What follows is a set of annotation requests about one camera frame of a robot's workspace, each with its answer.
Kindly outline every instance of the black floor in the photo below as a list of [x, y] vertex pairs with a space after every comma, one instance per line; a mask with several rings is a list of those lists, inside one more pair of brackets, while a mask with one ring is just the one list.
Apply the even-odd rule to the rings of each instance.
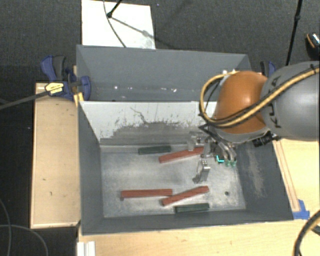
[[[253, 70], [261, 60], [285, 65], [297, 0], [124, 0], [151, 5], [156, 47], [248, 54]], [[76, 63], [81, 43], [81, 1], [0, 1], [0, 99], [18, 100], [45, 80], [40, 61], [64, 55]], [[319, 32], [319, 0], [305, 0], [291, 63], [309, 60], [304, 38]], [[0, 199], [11, 223], [29, 226], [33, 104], [0, 111]], [[6, 218], [0, 207], [0, 225]], [[40, 230], [50, 256], [75, 255], [75, 228]], [[12, 256], [45, 255], [37, 238], [13, 228]], [[7, 255], [8, 230], [0, 226], [0, 256]]]

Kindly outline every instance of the red stick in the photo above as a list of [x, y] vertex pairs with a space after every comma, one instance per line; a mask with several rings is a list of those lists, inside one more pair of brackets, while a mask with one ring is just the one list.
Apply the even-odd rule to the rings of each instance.
[[178, 160], [178, 159], [192, 157], [192, 156], [202, 154], [203, 151], [204, 151], [203, 147], [196, 147], [193, 151], [183, 150], [183, 151], [174, 152], [170, 154], [164, 154], [162, 156], [159, 156], [159, 162], [160, 164], [163, 164], [163, 163], [167, 163], [167, 162]]
[[172, 196], [172, 194], [172, 189], [122, 190], [121, 198], [168, 197]]
[[191, 198], [197, 195], [205, 194], [209, 192], [209, 187], [208, 186], [198, 186], [196, 188], [193, 188], [191, 190], [179, 193], [179, 194], [174, 194], [173, 196], [164, 198], [161, 200], [163, 206], [170, 205], [172, 203], [175, 203], [177, 201], [180, 201], [182, 199], [186, 198]]

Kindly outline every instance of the wooden table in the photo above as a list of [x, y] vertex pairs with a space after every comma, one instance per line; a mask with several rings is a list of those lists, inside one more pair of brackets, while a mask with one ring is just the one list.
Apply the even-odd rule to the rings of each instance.
[[[43, 91], [37, 84], [36, 91]], [[73, 102], [44, 97], [35, 103], [30, 226], [76, 226], [80, 216], [77, 112]], [[297, 198], [315, 213], [319, 205], [319, 144], [281, 140], [274, 148], [291, 207]], [[305, 220], [215, 226], [184, 230], [79, 235], [95, 241], [97, 256], [290, 256]], [[303, 241], [303, 256], [320, 252], [319, 236]]]

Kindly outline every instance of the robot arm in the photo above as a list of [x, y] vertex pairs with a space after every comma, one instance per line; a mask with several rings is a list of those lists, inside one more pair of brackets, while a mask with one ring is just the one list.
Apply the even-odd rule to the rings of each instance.
[[[204, 97], [219, 81], [221, 90], [210, 117]], [[258, 147], [280, 138], [319, 140], [319, 63], [286, 66], [269, 78], [253, 71], [217, 75], [203, 86], [199, 108], [206, 121], [199, 128], [208, 137], [195, 183], [208, 176], [206, 158], [235, 166], [237, 145], [252, 141]]]

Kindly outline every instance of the green led light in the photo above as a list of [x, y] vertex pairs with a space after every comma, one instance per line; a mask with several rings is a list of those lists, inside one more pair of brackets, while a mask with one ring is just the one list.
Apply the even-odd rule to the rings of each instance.
[[218, 156], [218, 155], [216, 155], [215, 158], [216, 158], [216, 160], [217, 160], [218, 163], [224, 163], [224, 162], [225, 162], [225, 160], [219, 159], [219, 156]]

